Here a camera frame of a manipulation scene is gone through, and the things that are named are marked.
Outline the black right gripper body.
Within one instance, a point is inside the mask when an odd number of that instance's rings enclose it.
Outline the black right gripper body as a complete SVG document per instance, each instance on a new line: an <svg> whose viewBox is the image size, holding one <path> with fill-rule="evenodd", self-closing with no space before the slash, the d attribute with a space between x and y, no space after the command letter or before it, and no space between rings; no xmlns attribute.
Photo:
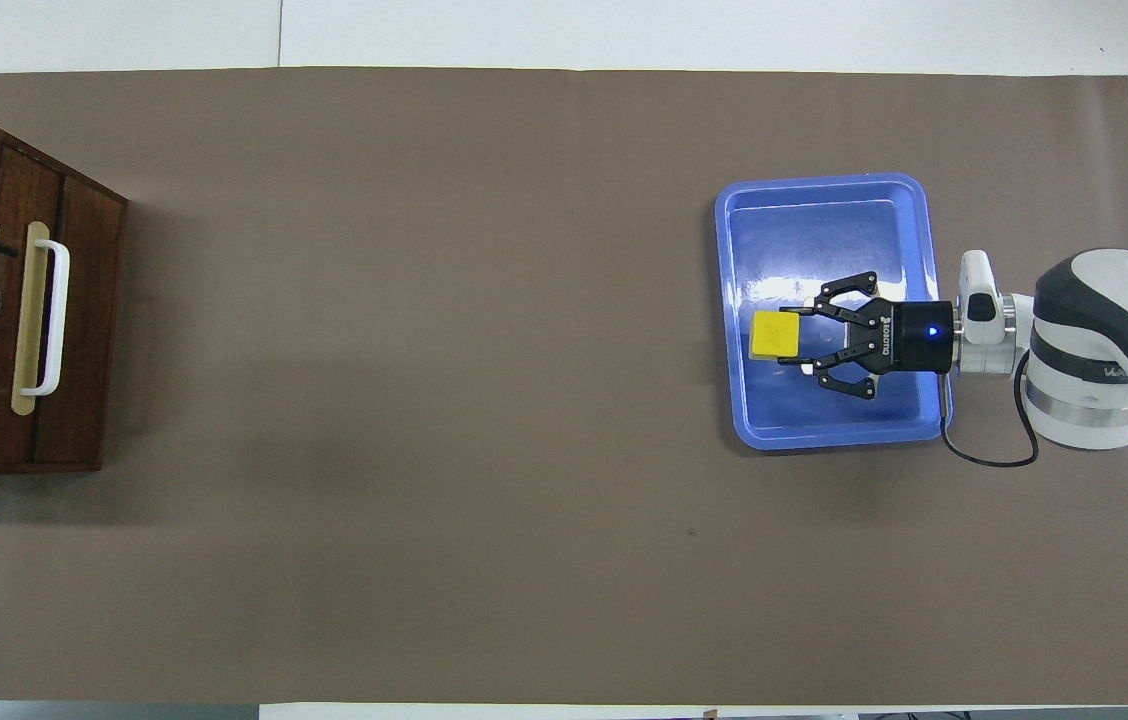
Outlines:
<svg viewBox="0 0 1128 720"><path fill-rule="evenodd" d="M871 374L949 374L954 365L951 301L867 302L867 369Z"/></svg>

